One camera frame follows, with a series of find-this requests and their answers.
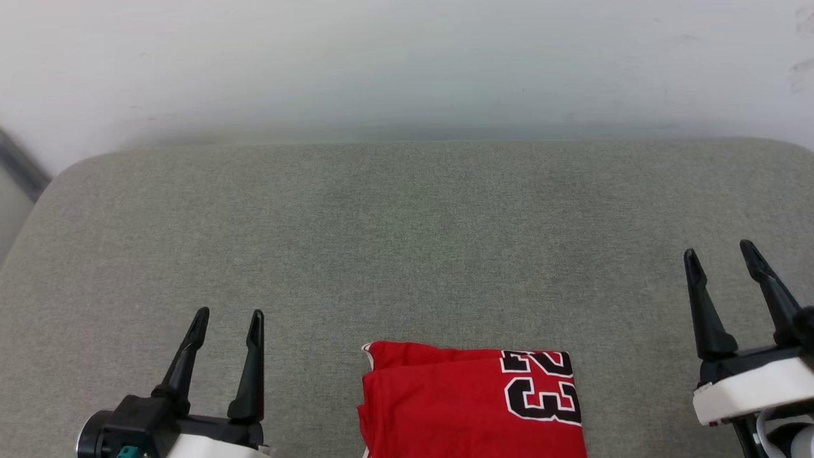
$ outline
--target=gray fabric surface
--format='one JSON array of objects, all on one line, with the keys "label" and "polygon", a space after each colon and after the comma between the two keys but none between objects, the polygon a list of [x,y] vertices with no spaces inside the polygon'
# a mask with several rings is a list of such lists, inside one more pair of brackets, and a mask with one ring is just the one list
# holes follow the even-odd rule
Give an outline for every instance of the gray fabric surface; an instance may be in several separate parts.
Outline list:
[{"label": "gray fabric surface", "polygon": [[0,266],[34,203],[0,164]]},{"label": "gray fabric surface", "polygon": [[70,456],[212,309],[190,400],[223,415],[266,313],[278,456],[358,457],[378,339],[567,350],[594,457],[740,456],[703,428],[681,255],[742,346],[771,341],[737,243],[814,297],[814,158],[756,139],[174,148],[85,161],[0,272],[3,456]]}]

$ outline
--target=teal connector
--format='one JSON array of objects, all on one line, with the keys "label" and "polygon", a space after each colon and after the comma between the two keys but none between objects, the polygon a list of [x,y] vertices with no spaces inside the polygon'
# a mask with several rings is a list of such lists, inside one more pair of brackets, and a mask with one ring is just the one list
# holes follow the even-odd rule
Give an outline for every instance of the teal connector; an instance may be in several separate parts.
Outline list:
[{"label": "teal connector", "polygon": [[122,447],[121,450],[119,450],[119,454],[116,455],[116,458],[139,458],[138,449],[129,445]]}]

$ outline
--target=red jersey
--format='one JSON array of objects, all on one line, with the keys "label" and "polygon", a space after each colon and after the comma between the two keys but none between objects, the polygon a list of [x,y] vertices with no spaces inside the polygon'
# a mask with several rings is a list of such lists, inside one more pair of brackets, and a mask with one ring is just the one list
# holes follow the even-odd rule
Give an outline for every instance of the red jersey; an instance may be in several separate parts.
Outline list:
[{"label": "red jersey", "polygon": [[361,434],[371,458],[585,458],[568,353],[363,348]]}]

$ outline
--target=white wall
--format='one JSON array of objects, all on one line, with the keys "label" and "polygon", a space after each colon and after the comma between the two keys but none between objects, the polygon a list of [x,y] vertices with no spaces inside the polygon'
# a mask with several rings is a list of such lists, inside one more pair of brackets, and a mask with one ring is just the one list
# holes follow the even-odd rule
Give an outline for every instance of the white wall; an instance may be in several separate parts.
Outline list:
[{"label": "white wall", "polygon": [[753,135],[814,148],[814,0],[3,0],[0,128],[142,144]]}]

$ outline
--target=gray upholstery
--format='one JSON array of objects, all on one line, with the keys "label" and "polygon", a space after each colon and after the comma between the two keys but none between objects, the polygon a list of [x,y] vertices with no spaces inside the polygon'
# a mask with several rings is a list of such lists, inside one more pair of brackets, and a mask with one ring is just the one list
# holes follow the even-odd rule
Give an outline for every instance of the gray upholstery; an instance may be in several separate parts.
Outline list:
[{"label": "gray upholstery", "polygon": [[33,206],[31,199],[0,165],[0,266]]},{"label": "gray upholstery", "polygon": [[278,456],[358,457],[360,346],[567,350],[593,457],[739,456],[703,428],[681,255],[771,341],[737,243],[814,298],[814,156],[757,139],[174,148],[59,176],[0,273],[3,456],[69,456],[212,309],[190,400],[223,415],[266,313]]}]

